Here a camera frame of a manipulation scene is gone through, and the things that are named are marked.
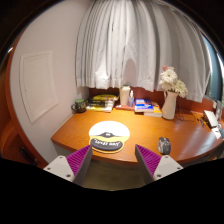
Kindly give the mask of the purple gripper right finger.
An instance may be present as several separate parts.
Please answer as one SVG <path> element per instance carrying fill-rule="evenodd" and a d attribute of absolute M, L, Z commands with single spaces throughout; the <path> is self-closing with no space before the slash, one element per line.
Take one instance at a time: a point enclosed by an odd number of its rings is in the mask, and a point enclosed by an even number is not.
<path fill-rule="evenodd" d="M 146 184 L 182 169 L 182 166 L 169 155 L 160 156 L 138 144 L 135 145 L 135 156 Z"/>

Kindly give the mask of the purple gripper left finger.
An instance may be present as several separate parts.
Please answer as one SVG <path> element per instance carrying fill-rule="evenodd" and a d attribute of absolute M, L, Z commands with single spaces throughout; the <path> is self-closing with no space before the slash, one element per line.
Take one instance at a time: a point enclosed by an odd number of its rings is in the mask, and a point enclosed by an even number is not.
<path fill-rule="evenodd" d="M 85 179 L 92 155 L 92 147 L 88 145 L 67 157 L 59 155 L 44 170 L 81 186 Z"/>

